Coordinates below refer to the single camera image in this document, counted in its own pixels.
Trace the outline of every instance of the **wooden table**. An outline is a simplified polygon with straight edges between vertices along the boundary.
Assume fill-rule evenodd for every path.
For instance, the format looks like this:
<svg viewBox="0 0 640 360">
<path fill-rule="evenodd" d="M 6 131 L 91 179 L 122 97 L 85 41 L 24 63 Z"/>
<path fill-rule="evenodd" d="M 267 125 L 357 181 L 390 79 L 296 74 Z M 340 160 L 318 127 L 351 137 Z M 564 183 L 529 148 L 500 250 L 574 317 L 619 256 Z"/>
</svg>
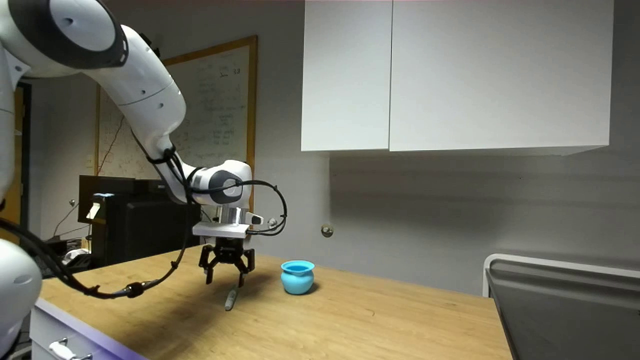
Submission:
<svg viewBox="0 0 640 360">
<path fill-rule="evenodd" d="M 200 247 L 163 284 L 135 299 L 97 300 L 44 281 L 41 297 L 151 360 L 511 359 L 492 299 L 316 267 L 307 295 L 286 294 L 282 259 L 257 256 L 236 306 L 238 272 L 218 265 L 205 285 Z M 175 253 L 78 274 L 115 291 L 158 278 Z"/>
</svg>

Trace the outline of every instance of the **blue pot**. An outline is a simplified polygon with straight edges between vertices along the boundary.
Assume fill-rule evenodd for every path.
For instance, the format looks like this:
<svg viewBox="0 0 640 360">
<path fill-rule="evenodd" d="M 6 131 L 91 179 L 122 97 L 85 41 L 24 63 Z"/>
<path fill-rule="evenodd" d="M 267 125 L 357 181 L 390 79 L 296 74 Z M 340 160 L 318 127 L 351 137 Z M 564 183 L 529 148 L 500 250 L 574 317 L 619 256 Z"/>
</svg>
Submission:
<svg viewBox="0 0 640 360">
<path fill-rule="evenodd" d="M 313 263 L 304 260 L 287 261 L 282 264 L 280 280 L 287 293 L 301 295 L 309 291 L 314 283 Z"/>
</svg>

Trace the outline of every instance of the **wall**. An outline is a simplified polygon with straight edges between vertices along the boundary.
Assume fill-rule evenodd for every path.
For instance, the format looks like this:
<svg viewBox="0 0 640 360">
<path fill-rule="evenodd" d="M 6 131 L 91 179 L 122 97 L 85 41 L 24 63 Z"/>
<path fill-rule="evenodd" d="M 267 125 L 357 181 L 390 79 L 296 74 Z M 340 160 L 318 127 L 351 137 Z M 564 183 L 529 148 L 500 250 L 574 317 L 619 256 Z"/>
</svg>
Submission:
<svg viewBox="0 0 640 360">
<path fill-rule="evenodd" d="M 475 294 L 492 252 L 640 268 L 640 24 L 633 23 L 640 4 L 633 0 L 616 2 L 611 146 L 535 158 L 332 154 L 330 169 L 326 154 L 300 152 L 303 3 L 108 5 L 165 58 L 258 34 L 255 177 L 277 184 L 291 212 L 280 236 L 253 240 L 261 253 Z M 64 91 L 81 101 L 69 104 Z M 34 86 L 34 118 L 56 121 L 42 119 L 46 143 L 70 142 L 73 133 L 82 151 L 90 148 L 93 95 L 80 78 Z M 54 157 L 52 147 L 38 146 L 41 233 L 49 233 L 77 196 L 84 154 L 66 145 Z M 261 215 L 280 213 L 263 189 L 255 205 Z M 329 219 L 335 235 L 323 238 L 319 227 Z"/>
</svg>

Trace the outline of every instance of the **cabinet door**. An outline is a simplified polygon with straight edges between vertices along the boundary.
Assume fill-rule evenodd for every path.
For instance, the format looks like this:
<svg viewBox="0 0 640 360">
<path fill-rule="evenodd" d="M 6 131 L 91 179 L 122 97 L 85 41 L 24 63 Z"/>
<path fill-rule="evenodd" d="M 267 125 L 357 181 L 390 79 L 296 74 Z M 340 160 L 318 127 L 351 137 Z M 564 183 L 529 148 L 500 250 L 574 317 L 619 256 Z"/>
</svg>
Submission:
<svg viewBox="0 0 640 360">
<path fill-rule="evenodd" d="M 307 1 L 302 150 L 388 149 L 392 1 Z"/>
<path fill-rule="evenodd" d="M 612 31 L 613 0 L 396 1 L 390 150 L 608 145 Z"/>
</svg>

